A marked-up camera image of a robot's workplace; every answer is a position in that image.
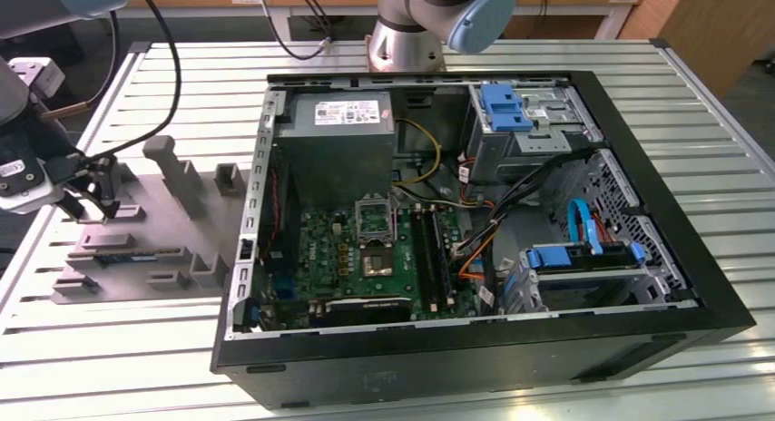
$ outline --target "wooden table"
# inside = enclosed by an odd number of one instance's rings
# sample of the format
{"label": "wooden table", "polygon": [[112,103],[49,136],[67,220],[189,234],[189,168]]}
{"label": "wooden table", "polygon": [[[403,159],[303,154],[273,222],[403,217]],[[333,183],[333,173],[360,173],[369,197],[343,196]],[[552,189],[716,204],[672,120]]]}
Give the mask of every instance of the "wooden table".
{"label": "wooden table", "polygon": [[[155,0],[164,16],[217,17],[257,16],[259,0]],[[288,19],[296,15],[311,15],[303,0],[267,0],[272,18],[283,40],[291,40]],[[317,0],[328,15],[376,15],[376,0]],[[615,39],[624,25],[632,7],[642,0],[547,0],[547,15],[602,15],[603,22],[595,38]],[[515,15],[538,15],[542,0],[517,0]],[[141,0],[131,0],[120,11],[121,17],[151,17]]]}

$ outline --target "power supply label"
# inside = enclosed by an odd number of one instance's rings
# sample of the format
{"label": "power supply label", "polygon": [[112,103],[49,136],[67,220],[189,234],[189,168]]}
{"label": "power supply label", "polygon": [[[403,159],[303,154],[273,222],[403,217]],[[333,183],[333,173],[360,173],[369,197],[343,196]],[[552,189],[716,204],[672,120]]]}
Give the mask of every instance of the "power supply label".
{"label": "power supply label", "polygon": [[320,102],[315,105],[315,124],[379,123],[379,102]]}

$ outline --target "electrical wire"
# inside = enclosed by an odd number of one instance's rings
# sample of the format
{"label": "electrical wire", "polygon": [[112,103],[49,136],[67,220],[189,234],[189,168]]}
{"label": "electrical wire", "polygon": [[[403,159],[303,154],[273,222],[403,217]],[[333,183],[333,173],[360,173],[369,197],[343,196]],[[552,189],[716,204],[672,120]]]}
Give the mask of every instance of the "electrical wire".
{"label": "electrical wire", "polygon": [[103,80],[101,86],[99,87],[95,95],[84,102],[75,103],[69,106],[64,106],[57,110],[48,111],[40,114],[40,120],[44,122],[64,119],[65,117],[72,117],[77,114],[89,111],[95,105],[99,103],[104,97],[108,89],[111,88],[112,80],[119,72],[119,60],[121,56],[121,29],[119,25],[119,17],[116,12],[111,11],[111,36],[112,36],[112,57],[111,57],[111,68],[108,69],[108,74]]}
{"label": "electrical wire", "polygon": [[535,34],[538,28],[544,26],[547,14],[548,14],[548,0],[542,0],[542,7],[538,10],[538,16],[535,17],[535,21],[532,23],[532,30],[527,38],[532,38],[532,35]]}
{"label": "electrical wire", "polygon": [[309,10],[315,14],[315,18],[317,19],[317,23],[320,24],[323,31],[325,32],[325,34],[331,38],[331,41],[335,41],[336,35],[335,35],[333,24],[331,23],[331,18],[328,17],[325,10],[323,10],[320,2],[317,2],[317,0],[311,0],[311,1],[312,1],[312,3],[309,3],[309,0],[304,0],[304,2],[307,3],[307,5],[309,7]]}
{"label": "electrical wire", "polygon": [[[416,168],[416,175],[421,176],[423,175],[423,164],[419,162],[415,165]],[[444,199],[444,195],[440,193],[440,190],[436,188],[436,186],[431,183],[429,181],[429,177],[427,178],[427,180],[423,181],[423,185],[425,185],[425,188],[428,188],[431,190],[431,192],[436,195],[437,199]]]}
{"label": "electrical wire", "polygon": [[180,70],[180,56],[177,55],[175,38],[172,36],[169,26],[167,25],[167,21],[161,16],[161,12],[159,11],[156,3],[153,2],[153,0],[144,1],[145,4],[148,5],[148,8],[151,9],[151,12],[153,13],[153,17],[156,18],[156,22],[159,23],[159,27],[161,28],[161,31],[164,33],[164,39],[167,40],[167,44],[169,45],[169,52],[172,54],[172,63],[175,66],[175,91],[172,93],[172,104],[169,105],[169,112],[167,113],[167,117],[164,118],[161,123],[159,123],[159,125],[151,131],[145,132],[143,135],[140,135],[137,138],[133,138],[128,142],[119,144],[116,147],[108,149],[105,152],[97,153],[96,155],[87,157],[84,159],[84,163],[89,163],[101,158],[112,156],[115,153],[123,151],[124,149],[148,140],[153,135],[156,135],[159,132],[164,130],[167,125],[172,122],[172,118],[175,117],[175,114],[177,112],[177,105],[180,103],[180,85],[183,84],[183,75]]}
{"label": "electrical wire", "polygon": [[476,250],[473,250],[473,253],[471,254],[471,257],[468,258],[468,260],[465,261],[465,264],[463,264],[463,267],[460,267],[460,270],[457,271],[457,277],[461,279],[481,279],[484,280],[484,275],[483,274],[477,274],[477,273],[468,273],[468,267],[471,267],[471,264],[473,263],[473,260],[476,259],[476,257],[480,255],[481,251],[484,250],[484,248],[487,247],[487,245],[492,242],[495,238],[495,232],[489,235],[489,237],[487,237],[487,240],[484,240],[479,247],[476,247]]}
{"label": "electrical wire", "polygon": [[413,191],[409,191],[401,185],[393,184],[392,188],[395,188],[396,190],[403,192],[407,196],[409,196],[416,201],[423,201],[424,203],[436,203],[439,205],[449,205],[449,206],[455,206],[455,208],[463,208],[465,210],[468,210],[471,208],[476,208],[476,205],[465,205],[463,203],[457,203],[456,201],[447,201],[447,200],[441,200],[441,199],[429,199],[427,197],[423,197],[417,193],[415,193]]}
{"label": "electrical wire", "polygon": [[[468,164],[472,164],[473,162],[476,162],[476,158],[467,158],[463,162],[460,162],[460,167],[464,167]],[[468,205],[476,205],[477,203],[475,201],[467,201],[467,197],[465,197],[467,187],[468,187],[467,182],[460,181],[460,201]],[[483,204],[488,208],[495,207],[495,203],[492,203],[492,201],[484,201]]]}
{"label": "electrical wire", "polygon": [[284,43],[283,39],[280,38],[280,34],[277,34],[277,28],[275,26],[275,22],[271,19],[271,12],[269,12],[269,4],[267,3],[267,0],[261,0],[261,8],[264,9],[264,16],[267,17],[267,22],[269,23],[269,30],[271,30],[271,34],[275,37],[275,40],[277,41],[277,44],[280,45],[280,47],[283,48],[283,50],[285,51],[285,53],[288,55],[291,55],[296,60],[299,61],[308,61],[312,58],[315,58],[317,55],[320,55],[323,53],[323,51],[325,50],[325,45],[328,45],[332,41],[331,36],[327,36],[325,39],[321,41],[317,50],[309,54],[309,55],[299,55],[296,54],[287,46],[287,44]]}
{"label": "electrical wire", "polygon": [[89,107],[95,106],[95,104],[101,100],[108,89],[111,88],[112,79],[119,72],[119,57],[121,56],[121,30],[119,26],[119,17],[116,16],[116,12],[111,11],[111,34],[112,34],[112,58],[111,58],[111,70],[108,71],[108,77],[101,83],[97,92],[92,96],[92,98],[85,101]]}
{"label": "electrical wire", "polygon": [[600,232],[600,236],[603,237],[603,241],[614,242],[614,237],[611,236],[608,229],[606,229],[603,220],[600,219],[599,215],[596,215],[596,213],[592,214],[592,219],[595,220],[595,225],[598,226],[598,230]]}
{"label": "electrical wire", "polygon": [[489,213],[488,224],[479,229],[479,231],[471,235],[456,247],[457,250],[464,250],[485,235],[497,231],[500,222],[505,218],[509,209],[519,204],[519,202],[531,196],[542,187],[546,178],[548,177],[551,171],[563,165],[566,162],[582,160],[592,156],[598,151],[598,146],[588,146],[571,153],[564,153],[556,155],[547,162],[544,162],[538,168],[535,168],[508,189],[501,199],[495,204],[495,207]]}
{"label": "electrical wire", "polygon": [[403,119],[403,118],[396,119],[396,122],[404,122],[404,123],[411,124],[412,127],[415,129],[417,129],[425,135],[425,137],[431,140],[431,143],[433,144],[433,150],[436,152],[436,159],[433,161],[433,166],[431,167],[431,170],[428,170],[425,174],[417,176],[416,178],[408,179],[405,181],[393,181],[392,182],[393,185],[409,185],[412,183],[417,183],[417,182],[424,181],[427,178],[429,178],[433,175],[433,173],[439,169],[439,167],[440,167],[440,144],[439,144],[439,141],[436,140],[436,138],[433,138],[433,134],[429,132],[428,129],[425,129],[423,127],[423,125],[420,125],[420,123],[417,123],[409,119]]}

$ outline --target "aluminum profile table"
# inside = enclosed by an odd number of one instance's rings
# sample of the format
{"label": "aluminum profile table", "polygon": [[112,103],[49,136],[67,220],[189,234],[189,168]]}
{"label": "aluminum profile table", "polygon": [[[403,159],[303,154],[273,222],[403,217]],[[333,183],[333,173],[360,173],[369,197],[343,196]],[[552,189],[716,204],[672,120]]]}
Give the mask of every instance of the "aluminum profile table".
{"label": "aluminum profile table", "polygon": [[[296,44],[300,54],[315,43]],[[249,165],[267,75],[361,72],[360,43],[300,63],[276,44],[181,44],[180,111],[165,133],[197,171]],[[670,49],[648,42],[509,41],[449,53],[475,70],[591,70],[616,103],[758,326],[622,382],[328,406],[320,419],[708,419],[775,413],[775,164]],[[168,48],[128,55],[81,140],[88,152],[140,135],[172,94]],[[152,171],[140,148],[121,153]],[[59,306],[51,285],[80,227],[43,209],[0,281],[0,419],[232,420],[276,416],[209,373],[220,298]]]}

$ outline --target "blue drive bracket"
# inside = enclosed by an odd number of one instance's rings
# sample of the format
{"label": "blue drive bracket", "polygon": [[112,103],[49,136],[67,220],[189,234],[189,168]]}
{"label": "blue drive bracket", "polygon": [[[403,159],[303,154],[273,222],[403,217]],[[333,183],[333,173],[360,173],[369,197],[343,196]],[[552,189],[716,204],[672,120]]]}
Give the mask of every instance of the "blue drive bracket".
{"label": "blue drive bracket", "polygon": [[492,122],[491,128],[496,132],[530,132],[532,120],[522,111],[522,96],[511,85],[504,83],[485,83],[481,88],[481,104]]}

